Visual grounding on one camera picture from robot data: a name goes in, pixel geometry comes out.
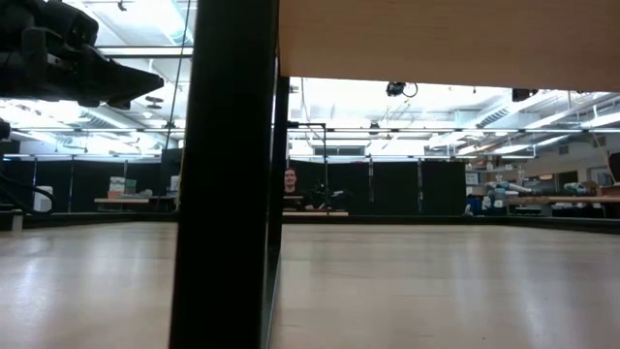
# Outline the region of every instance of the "black partition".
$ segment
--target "black partition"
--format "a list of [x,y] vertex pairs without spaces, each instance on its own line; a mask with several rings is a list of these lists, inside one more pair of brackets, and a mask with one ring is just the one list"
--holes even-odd
[[142,163],[128,163],[127,164],[127,179],[133,179],[136,181],[136,193],[150,189],[153,191],[153,195],[166,195],[166,187],[170,186],[170,177],[168,181],[164,181],[162,188],[158,191],[160,185],[157,172],[159,171],[160,164],[142,164]]
[[[5,160],[2,162],[3,171],[2,175],[16,180],[18,182],[22,182],[25,184],[32,184],[35,174],[35,162],[34,161],[22,161],[19,159]],[[22,188],[14,188],[11,186],[10,192],[20,201],[27,204],[28,206],[32,206],[34,202],[34,194],[32,190],[22,189]],[[8,201],[4,198],[0,197],[0,201],[3,204],[7,204]]]
[[422,174],[422,213],[460,215],[465,210],[465,164],[424,161]]
[[329,164],[328,184],[332,192],[343,190],[351,195],[348,204],[350,214],[367,214],[369,212],[368,163]]
[[297,190],[307,192],[315,187],[318,180],[325,181],[326,166],[323,163],[291,160],[289,167],[293,168],[297,175]]
[[557,175],[557,178],[558,178],[558,190],[564,190],[564,184],[579,182],[579,176],[577,174],[577,171],[560,173]]
[[37,186],[49,186],[52,188],[54,212],[69,211],[71,163],[71,160],[39,161],[37,163]]
[[108,196],[109,178],[112,176],[122,177],[124,168],[125,164],[122,162],[76,160],[74,163],[72,211],[96,211],[97,205],[94,200]]
[[375,162],[372,187],[374,214],[418,213],[418,163]]

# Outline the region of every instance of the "table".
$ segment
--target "table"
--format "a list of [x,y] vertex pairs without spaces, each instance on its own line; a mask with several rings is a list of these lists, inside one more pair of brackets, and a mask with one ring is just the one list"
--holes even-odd
[[106,199],[106,198],[98,198],[95,199],[95,204],[98,204],[98,210],[105,210],[103,207],[105,205],[113,205],[120,206],[120,210],[123,210],[125,205],[153,205],[157,203],[159,199],[160,203],[163,203],[165,209],[163,211],[171,211],[169,205],[174,205],[174,200],[176,197],[150,197],[150,198],[116,198],[116,199]]
[[620,196],[597,196],[597,197],[561,197],[561,196],[540,196],[540,197],[524,197],[524,198],[506,198],[504,200],[505,206],[516,205],[540,205],[541,214],[545,216],[551,216],[553,204],[568,203],[568,204],[620,204]]
[[349,212],[347,211],[284,211],[283,216],[289,217],[347,217]]

